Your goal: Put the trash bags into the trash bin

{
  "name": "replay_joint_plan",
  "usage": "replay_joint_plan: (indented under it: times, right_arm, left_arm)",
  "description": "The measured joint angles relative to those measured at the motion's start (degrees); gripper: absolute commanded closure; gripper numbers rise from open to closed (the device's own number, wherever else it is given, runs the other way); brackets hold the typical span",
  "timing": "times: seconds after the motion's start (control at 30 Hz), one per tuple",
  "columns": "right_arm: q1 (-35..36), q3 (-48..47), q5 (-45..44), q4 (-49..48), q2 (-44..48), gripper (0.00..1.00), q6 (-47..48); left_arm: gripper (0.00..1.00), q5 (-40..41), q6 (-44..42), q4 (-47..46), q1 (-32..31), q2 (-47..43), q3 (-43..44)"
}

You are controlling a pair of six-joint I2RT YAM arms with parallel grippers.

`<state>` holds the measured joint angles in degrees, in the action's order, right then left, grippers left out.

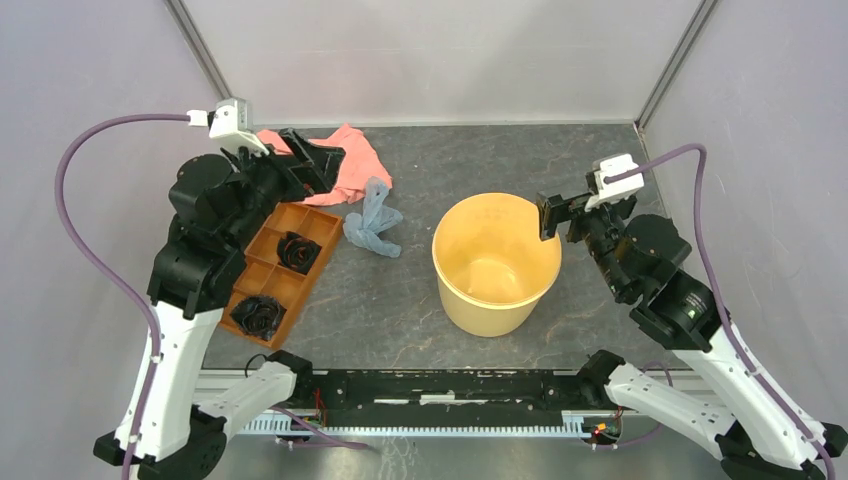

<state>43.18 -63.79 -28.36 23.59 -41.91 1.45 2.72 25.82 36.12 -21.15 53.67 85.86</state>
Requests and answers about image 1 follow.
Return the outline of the blue plastic trash bag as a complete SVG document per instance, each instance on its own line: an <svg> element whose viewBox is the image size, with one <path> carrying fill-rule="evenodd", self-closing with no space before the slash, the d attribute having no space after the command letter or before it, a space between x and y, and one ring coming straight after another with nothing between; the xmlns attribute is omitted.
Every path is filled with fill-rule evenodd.
<svg viewBox="0 0 848 480"><path fill-rule="evenodd" d="M389 258L398 258L402 247L383 240L380 234L400 224L404 217L395 208L384 204L390 187L378 177L370 177L365 184L365 197L361 213L349 213L344 220L343 233L354 246Z"/></svg>

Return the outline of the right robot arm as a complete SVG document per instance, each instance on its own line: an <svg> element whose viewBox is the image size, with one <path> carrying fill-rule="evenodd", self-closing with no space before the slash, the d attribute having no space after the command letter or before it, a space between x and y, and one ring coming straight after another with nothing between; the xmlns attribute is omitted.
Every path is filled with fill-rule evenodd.
<svg viewBox="0 0 848 480"><path fill-rule="evenodd" d="M634 215L635 199L590 208L587 195L539 194L539 235L583 242L614 299L650 339L695 371L718 402L699 400L649 379L601 350L580 369L577 392L591 408L609 402L643 413L717 459L733 479L820 479L822 465L847 446L844 428L803 414L739 339L710 288L686 273L691 245L672 220Z"/></svg>

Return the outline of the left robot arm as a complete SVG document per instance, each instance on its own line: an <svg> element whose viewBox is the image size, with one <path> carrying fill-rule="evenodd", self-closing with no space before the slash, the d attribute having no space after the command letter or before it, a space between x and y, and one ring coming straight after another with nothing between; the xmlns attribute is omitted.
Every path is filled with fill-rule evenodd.
<svg viewBox="0 0 848 480"><path fill-rule="evenodd" d="M121 424L94 455L137 479L203 479L227 443L265 410L306 405L313 379L272 361L216 397L194 398L214 330L246 271L248 247L280 203L333 190L339 146L280 132L285 152L244 147L186 161L169 190L175 214L154 258L142 304L154 318L145 345L153 376L141 374Z"/></svg>

